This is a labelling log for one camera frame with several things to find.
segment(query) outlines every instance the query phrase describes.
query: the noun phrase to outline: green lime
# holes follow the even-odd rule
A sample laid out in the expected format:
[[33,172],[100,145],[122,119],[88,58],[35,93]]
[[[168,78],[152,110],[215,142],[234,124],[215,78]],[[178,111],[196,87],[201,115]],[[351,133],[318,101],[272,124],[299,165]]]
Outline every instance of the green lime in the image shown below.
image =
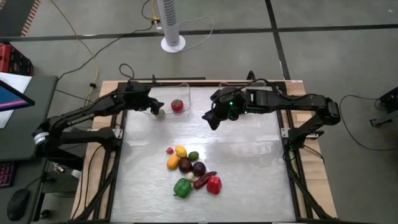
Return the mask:
[[190,153],[188,154],[188,158],[189,158],[191,161],[195,161],[195,160],[199,159],[199,153],[196,152],[196,151],[190,152]]

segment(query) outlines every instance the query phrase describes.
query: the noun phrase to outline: computer mouse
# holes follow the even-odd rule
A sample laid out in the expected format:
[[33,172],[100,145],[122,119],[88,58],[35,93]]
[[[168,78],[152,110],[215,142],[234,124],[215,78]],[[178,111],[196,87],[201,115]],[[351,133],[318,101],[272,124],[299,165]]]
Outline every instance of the computer mouse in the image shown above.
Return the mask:
[[7,206],[9,220],[18,221],[24,216],[29,195],[30,192],[27,189],[19,189],[12,195]]

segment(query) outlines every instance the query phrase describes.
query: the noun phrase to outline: desk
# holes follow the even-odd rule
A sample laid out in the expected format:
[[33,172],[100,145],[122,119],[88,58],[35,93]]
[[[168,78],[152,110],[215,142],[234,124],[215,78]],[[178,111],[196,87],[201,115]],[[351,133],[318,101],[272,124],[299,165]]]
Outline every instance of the desk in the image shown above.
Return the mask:
[[[203,82],[200,80],[158,80],[158,82],[162,83],[167,83],[167,82],[187,82],[187,83],[193,83],[193,82]],[[206,82],[226,82],[226,80],[206,80]],[[247,82],[247,80],[228,80],[228,82]],[[118,87],[119,81],[105,81],[102,84],[100,96],[103,96],[115,88]],[[285,82],[287,93],[289,95],[303,95],[305,94],[305,89],[304,89],[304,84],[302,81],[286,81]],[[282,117],[284,119],[284,126],[289,127],[289,124],[287,122],[287,116],[286,112],[282,112]],[[116,123],[120,124],[121,123],[121,115],[119,114],[116,118]],[[311,118],[311,112],[309,111],[292,111],[292,118],[294,121],[295,126],[300,126],[302,123],[306,122],[309,118]],[[108,117],[96,117],[93,122],[93,128],[103,128],[111,125],[111,116]],[[307,146],[310,146],[314,150],[320,152],[320,148],[318,145],[318,141],[314,140],[307,140],[305,142]],[[76,208],[78,207],[76,217],[83,211],[84,208],[84,197],[87,196],[87,201],[86,205],[89,204],[91,199],[94,197],[97,189],[98,189],[98,184],[100,182],[100,175],[101,175],[101,170],[103,166],[103,160],[104,160],[104,151],[98,151],[93,158],[93,162],[91,163],[91,169],[90,169],[90,179],[88,180],[88,164],[90,162],[90,159],[93,157],[93,153],[95,149],[99,146],[98,143],[90,143],[87,147],[86,151],[86,157],[84,161],[84,170],[83,170],[83,180],[79,181],[78,185],[78,190],[75,196],[75,203],[73,204],[73,209],[72,209],[72,214],[75,212]],[[108,171],[110,170],[112,164],[113,164],[113,156],[111,155],[111,158],[109,160],[108,164]],[[305,179],[307,181],[307,187],[309,191],[312,193],[312,195],[315,197],[317,202],[325,209],[325,211],[330,214],[331,216],[335,217],[336,212],[335,212],[335,206],[333,204],[333,199],[331,197],[330,193],[330,188],[329,188],[329,183],[328,179],[326,176],[325,172],[325,167],[323,165],[322,160],[312,154],[311,152],[305,151],[302,149],[301,151],[301,158],[302,158],[302,166],[305,174]],[[79,198],[80,198],[80,185],[83,184],[83,190],[82,190],[82,195],[81,195],[81,200],[80,200],[80,205],[79,205]],[[108,194],[109,194],[109,188],[108,190],[104,193],[104,196],[102,197],[101,201],[101,207],[99,210],[99,218],[105,218],[106,215],[106,203],[108,201]],[[304,200],[303,196],[300,193],[299,189],[297,189],[297,195],[298,195],[298,203],[299,203],[299,208],[300,208],[300,213],[301,217],[305,218],[306,216],[306,211],[305,211],[305,206],[304,206]]]
[[[56,82],[57,77],[55,76],[32,78],[28,87],[26,88],[25,94],[35,101],[35,106],[18,109],[13,112],[10,120],[7,123],[6,128],[3,129],[4,132],[0,131],[0,144],[2,144],[1,150],[11,152],[14,151],[15,153],[14,147],[20,147],[19,150],[25,149],[33,151],[35,145],[33,142],[33,137],[30,134],[33,133],[33,131],[39,126],[39,124],[47,117]],[[13,136],[10,138],[15,138],[14,145],[5,145],[5,143],[1,142],[4,138],[8,138],[9,136]],[[31,223],[40,195],[40,181],[36,181],[29,186],[30,197],[28,200],[27,208],[25,211],[25,215],[19,221],[12,222],[8,220],[7,204],[15,191],[26,187],[26,185],[32,180],[43,175],[46,167],[47,160],[41,158],[31,159],[29,161],[18,161],[16,163],[16,173],[13,186],[0,189],[0,198],[2,200],[2,203],[0,203],[0,223]]]

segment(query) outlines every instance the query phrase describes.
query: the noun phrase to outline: wooden table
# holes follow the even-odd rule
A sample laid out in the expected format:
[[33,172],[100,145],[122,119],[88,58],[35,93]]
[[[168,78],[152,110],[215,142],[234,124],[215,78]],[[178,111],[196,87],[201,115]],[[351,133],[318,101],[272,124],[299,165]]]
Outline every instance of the wooden table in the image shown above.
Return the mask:
[[[167,83],[167,82],[187,82],[187,83],[192,83],[192,82],[203,82],[203,80],[157,80],[158,82],[162,83]],[[100,96],[103,96],[114,89],[118,87],[119,82],[125,82],[125,81],[104,81],[102,84]],[[206,80],[206,82],[227,82],[226,80]],[[229,83],[231,82],[248,82],[248,80],[228,80]],[[305,94],[305,88],[303,81],[282,81],[286,83],[286,88],[287,88],[287,93],[288,95],[304,95]],[[300,126],[304,122],[306,122],[308,119],[310,119],[312,116],[311,112],[309,111],[292,111],[292,117],[294,121],[295,127]],[[288,122],[287,122],[287,117],[286,117],[286,111],[282,112],[282,117],[284,120],[284,126],[289,127]],[[121,122],[121,115],[116,119],[116,123],[120,124]],[[111,116],[107,117],[96,117],[93,122],[93,129],[98,129],[98,128],[103,128],[103,127],[108,127],[111,124]],[[320,153],[320,148],[317,140],[306,140],[305,144],[312,149],[318,151]],[[87,201],[86,205],[89,204],[91,199],[94,197],[97,189],[98,189],[98,184],[100,182],[100,175],[101,175],[101,170],[103,166],[103,159],[104,159],[104,150],[99,150],[96,154],[95,157],[93,158],[93,161],[91,163],[91,169],[90,169],[90,179],[88,180],[88,164],[90,162],[90,159],[93,157],[93,153],[95,149],[99,146],[98,143],[90,143],[87,147],[86,150],[86,157],[84,161],[84,169],[83,169],[83,180],[80,179],[79,185],[78,185],[78,190],[76,192],[75,196],[75,202],[73,204],[73,209],[72,209],[72,214],[76,210],[76,207],[78,206],[79,198],[80,198],[80,185],[83,184],[83,190],[82,190],[82,197],[80,200],[80,205],[78,206],[77,213],[75,217],[79,216],[79,214],[83,211],[84,209],[84,198],[87,195]],[[306,150],[306,149],[301,149],[301,158],[302,158],[302,166],[304,169],[304,174],[305,174],[305,179],[307,181],[307,188],[311,192],[311,194],[314,196],[315,200],[323,207],[323,209],[331,216],[336,217],[336,211],[335,211],[335,206],[333,203],[333,199],[331,197],[331,192],[330,192],[330,187],[328,183],[328,177],[326,176],[326,171],[325,171],[325,166],[323,165],[322,160],[316,156],[314,153]],[[108,172],[111,169],[111,166],[113,164],[113,157],[114,155],[111,155],[110,161],[109,161],[109,166],[108,166]],[[306,212],[305,212],[305,206],[304,206],[304,200],[303,196],[301,194],[301,191],[297,189],[297,195],[298,195],[298,203],[299,203],[299,208],[300,208],[300,213],[301,217],[305,218],[306,217]],[[101,208],[99,211],[99,218],[105,218],[105,213],[106,213],[106,204],[108,200],[108,194],[109,194],[109,189],[106,190],[104,193],[104,197],[102,197],[102,203],[101,203]]]

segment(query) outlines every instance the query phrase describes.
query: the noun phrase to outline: white paper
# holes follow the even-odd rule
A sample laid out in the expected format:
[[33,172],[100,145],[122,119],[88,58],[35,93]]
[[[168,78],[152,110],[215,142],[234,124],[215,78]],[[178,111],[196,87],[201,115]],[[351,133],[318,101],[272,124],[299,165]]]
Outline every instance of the white paper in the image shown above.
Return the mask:
[[[24,93],[32,77],[24,75],[14,75],[10,73],[0,72],[0,80],[7,83],[21,93]],[[0,112],[0,129],[4,128],[10,119],[14,110]]]

